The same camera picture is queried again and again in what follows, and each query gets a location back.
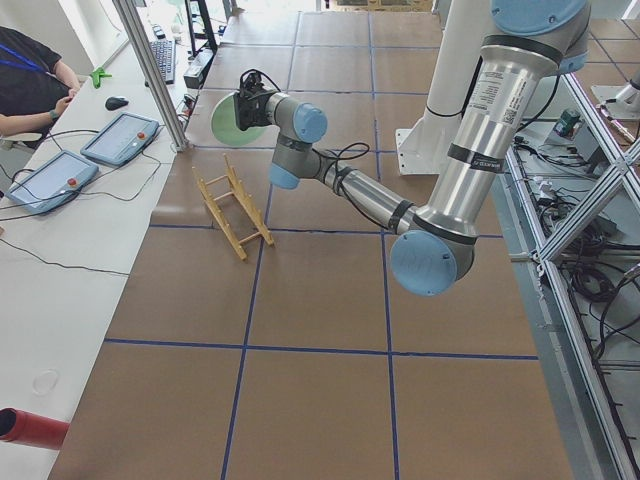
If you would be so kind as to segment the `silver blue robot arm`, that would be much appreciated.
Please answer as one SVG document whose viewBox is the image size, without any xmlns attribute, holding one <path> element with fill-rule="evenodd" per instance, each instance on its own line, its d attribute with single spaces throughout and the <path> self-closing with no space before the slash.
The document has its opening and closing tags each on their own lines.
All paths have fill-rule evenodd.
<svg viewBox="0 0 640 480">
<path fill-rule="evenodd" d="M 460 124 L 441 157 L 441 172 L 423 206 L 352 168 L 316 143 L 328 121 L 318 107 L 265 87 L 244 72 L 232 100 L 240 130 L 279 130 L 270 182 L 294 189 L 317 180 L 382 229 L 396 235 L 391 268 L 408 291 L 433 296 L 470 270 L 476 220 L 525 110 L 546 77 L 580 69 L 587 56 L 587 1 L 455 1 L 445 23 L 435 89 Z"/>
</svg>

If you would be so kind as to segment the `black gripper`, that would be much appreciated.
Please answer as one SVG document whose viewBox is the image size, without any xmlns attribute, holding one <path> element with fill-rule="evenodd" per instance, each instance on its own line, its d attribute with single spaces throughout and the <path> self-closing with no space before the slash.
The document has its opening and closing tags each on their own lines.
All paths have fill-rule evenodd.
<svg viewBox="0 0 640 480">
<path fill-rule="evenodd" d="M 250 69 L 241 74 L 239 87 L 233 95 L 236 126 L 241 131 L 252 127 L 268 126 L 267 102 L 276 93 L 274 88 L 267 89 L 264 79 L 271 78 L 257 70 Z"/>
</svg>

